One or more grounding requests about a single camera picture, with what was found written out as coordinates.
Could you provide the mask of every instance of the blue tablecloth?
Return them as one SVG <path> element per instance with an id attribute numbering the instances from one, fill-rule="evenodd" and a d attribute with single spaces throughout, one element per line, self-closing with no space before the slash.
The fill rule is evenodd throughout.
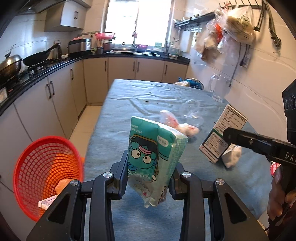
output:
<path id="1" fill-rule="evenodd" d="M 200 101 L 204 123 L 200 133 L 191 140 L 180 158 L 185 170 L 200 179 L 223 178 L 258 218 L 266 210 L 271 189 L 270 164 L 264 156 L 243 148 L 238 164 L 227 169 L 222 162 L 212 164 L 198 149 L 220 117 L 227 103 L 219 103 L 210 93 L 189 87 L 138 80 L 116 80 L 104 102 L 91 137 L 85 159 L 85 181 L 108 171 L 128 148 L 131 117 L 159 121 L 159 112 L 169 110 L 179 117 L 182 103 Z M 243 130 L 254 132 L 249 123 Z M 116 240 L 179 240 L 183 201 L 167 200 L 158 207 L 145 208 L 141 197 L 129 186 L 121 201 L 112 201 Z M 206 219 L 206 233 L 209 222 Z M 88 220 L 85 238 L 88 240 Z"/>

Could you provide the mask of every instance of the black countertop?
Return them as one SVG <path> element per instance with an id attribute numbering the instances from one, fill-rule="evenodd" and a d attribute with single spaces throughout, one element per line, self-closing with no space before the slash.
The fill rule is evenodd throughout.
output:
<path id="1" fill-rule="evenodd" d="M 4 100 L 0 104 L 0 116 L 3 114 L 3 112 L 23 93 L 25 93 L 28 89 L 30 89 L 32 86 L 34 86 L 36 83 L 47 77 L 48 75 L 52 74 L 53 72 L 72 64 L 76 61 L 79 61 L 81 59 L 87 59 L 87 58 L 108 58 L 108 57 L 130 57 L 130 58 L 148 58 L 148 59 L 156 59 L 156 60 L 163 60 L 167 62 L 173 62 L 177 64 L 184 64 L 189 65 L 190 59 L 179 56 L 178 58 L 172 58 L 169 56 L 150 56 L 150 55 L 144 55 L 144 54 L 136 54 L 136 53 L 104 53 L 104 54 L 89 54 L 86 56 L 81 56 L 73 59 L 65 59 L 61 60 L 61 62 L 53 64 L 49 67 L 47 67 L 45 70 L 41 71 L 37 75 L 34 75 L 33 77 L 29 77 L 28 75 L 25 75 L 20 80 L 19 84 L 13 88 L 11 92 L 8 93 L 8 98 Z"/>

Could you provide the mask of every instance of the gas stove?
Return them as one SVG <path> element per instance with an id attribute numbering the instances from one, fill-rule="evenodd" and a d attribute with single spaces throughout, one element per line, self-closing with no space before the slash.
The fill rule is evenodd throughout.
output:
<path id="1" fill-rule="evenodd" d="M 9 98 L 9 96 L 13 95 L 13 93 L 15 93 L 15 91 L 19 88 L 38 77 L 44 70 L 63 61 L 64 60 L 62 59 L 47 59 L 44 62 L 28 66 L 28 68 L 24 71 L 8 79 L 4 84 L 0 85 L 0 95 L 2 94 L 2 96 L 0 96 L 0 103 L 4 101 L 6 97 Z"/>

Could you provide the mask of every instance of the rice cooker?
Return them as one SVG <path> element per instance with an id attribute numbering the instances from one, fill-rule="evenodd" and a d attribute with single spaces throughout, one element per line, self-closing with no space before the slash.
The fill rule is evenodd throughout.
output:
<path id="1" fill-rule="evenodd" d="M 91 39 L 71 40 L 68 45 L 69 57 L 89 54 L 91 51 Z"/>

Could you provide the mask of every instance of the finger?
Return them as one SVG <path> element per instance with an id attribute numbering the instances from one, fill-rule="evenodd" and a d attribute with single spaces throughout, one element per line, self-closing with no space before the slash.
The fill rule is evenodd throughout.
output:
<path id="1" fill-rule="evenodd" d="M 282 179 L 281 169 L 280 166 L 274 172 L 274 180 L 278 184 Z"/>
<path id="2" fill-rule="evenodd" d="M 283 209 L 279 203 L 270 199 L 267 205 L 267 214 L 271 220 L 274 220 L 275 217 L 281 216 Z"/>
<path id="3" fill-rule="evenodd" d="M 283 205 L 285 202 L 286 194 L 283 191 L 280 184 L 276 184 L 275 180 L 272 180 L 271 182 L 271 191 L 269 193 L 269 199 L 272 199 L 273 201 L 276 201 L 280 205 Z"/>
<path id="4" fill-rule="evenodd" d="M 296 189 L 294 189 L 293 191 L 289 192 L 285 198 L 285 202 L 286 203 L 292 203 L 296 198 Z"/>

